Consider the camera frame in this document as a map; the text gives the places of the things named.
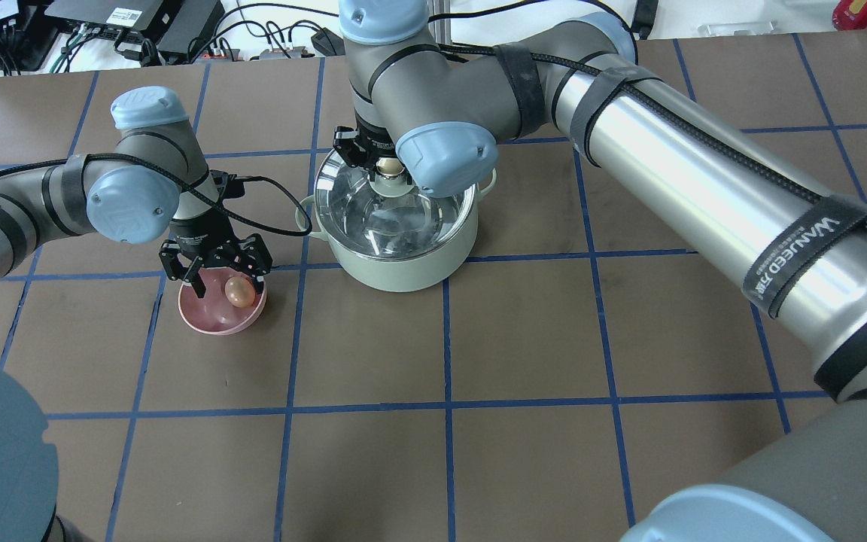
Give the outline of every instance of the white label sticker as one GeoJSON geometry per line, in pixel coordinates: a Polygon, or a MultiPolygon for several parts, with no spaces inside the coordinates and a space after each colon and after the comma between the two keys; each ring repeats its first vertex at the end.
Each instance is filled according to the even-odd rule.
{"type": "Polygon", "coordinates": [[[109,15],[109,18],[106,20],[106,24],[114,24],[116,26],[132,28],[140,15],[142,15],[142,11],[116,8],[113,10],[113,14],[109,15]]]}

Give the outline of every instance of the white pot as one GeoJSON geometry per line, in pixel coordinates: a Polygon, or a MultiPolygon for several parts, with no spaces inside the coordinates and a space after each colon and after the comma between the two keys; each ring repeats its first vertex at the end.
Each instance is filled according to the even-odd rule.
{"type": "MultiPolygon", "coordinates": [[[[310,237],[330,243],[330,249],[333,250],[340,266],[352,278],[363,282],[368,287],[379,291],[420,291],[449,277],[467,259],[477,239],[477,203],[493,190],[496,183],[497,173],[493,172],[491,183],[483,189],[477,186],[469,188],[468,190],[472,191],[472,205],[460,229],[457,229],[453,236],[443,241],[436,249],[417,257],[405,258],[405,260],[379,260],[348,249],[326,231],[314,230],[310,233],[310,237]]],[[[300,206],[306,207],[313,202],[313,198],[314,195],[307,196],[300,202],[300,206]]],[[[321,223],[322,218],[319,213],[314,214],[317,223],[321,223]]],[[[296,212],[296,221],[299,227],[306,226],[299,209],[296,212]]]]}

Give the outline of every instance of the clear plastic object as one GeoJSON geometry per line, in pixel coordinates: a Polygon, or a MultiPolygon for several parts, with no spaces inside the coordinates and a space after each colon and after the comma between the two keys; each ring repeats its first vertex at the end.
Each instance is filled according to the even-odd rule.
{"type": "Polygon", "coordinates": [[[760,20],[727,24],[702,24],[698,27],[698,34],[702,38],[713,38],[715,35],[764,35],[774,34],[777,29],[778,21],[760,20]]]}

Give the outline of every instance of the pot handle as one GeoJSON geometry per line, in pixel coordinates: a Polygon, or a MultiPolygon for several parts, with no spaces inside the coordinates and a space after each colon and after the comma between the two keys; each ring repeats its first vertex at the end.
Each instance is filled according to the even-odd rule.
{"type": "Polygon", "coordinates": [[[479,189],[477,192],[477,200],[478,202],[481,199],[484,199],[484,196],[488,195],[493,187],[497,184],[497,168],[492,169],[491,171],[491,182],[488,183],[484,188],[479,189]]]}
{"type": "MultiPolygon", "coordinates": [[[[306,207],[306,206],[310,205],[310,203],[313,203],[313,194],[310,194],[309,196],[306,196],[306,198],[303,198],[303,201],[300,202],[300,207],[306,207]]],[[[310,220],[313,220],[313,215],[315,215],[315,214],[316,214],[316,212],[310,213],[310,220]]],[[[304,227],[306,227],[306,220],[303,220],[303,215],[300,214],[299,209],[297,209],[297,210],[295,210],[295,212],[293,212],[293,217],[297,221],[297,227],[299,227],[301,230],[304,227]]],[[[321,241],[327,240],[327,234],[324,233],[324,231],[317,231],[317,230],[310,231],[310,237],[320,239],[321,241]]]]}

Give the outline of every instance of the tiled surface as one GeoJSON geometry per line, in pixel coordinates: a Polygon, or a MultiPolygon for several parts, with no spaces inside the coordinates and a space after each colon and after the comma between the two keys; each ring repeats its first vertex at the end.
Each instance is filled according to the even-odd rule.
{"type": "MultiPolygon", "coordinates": [[[[651,41],[641,58],[867,196],[867,33],[651,41]]],[[[111,99],[158,83],[214,168],[300,198],[351,119],[344,69],[0,79],[0,165],[107,150],[111,99]]],[[[185,327],[156,244],[44,247],[0,284],[0,361],[51,418],[59,511],[109,542],[615,540],[832,408],[804,346],[545,130],[502,145],[473,257],[444,285],[372,291],[321,241],[267,236],[283,267],[238,336],[185,327]]],[[[250,189],[230,208],[292,227],[285,199],[250,189]]]]}

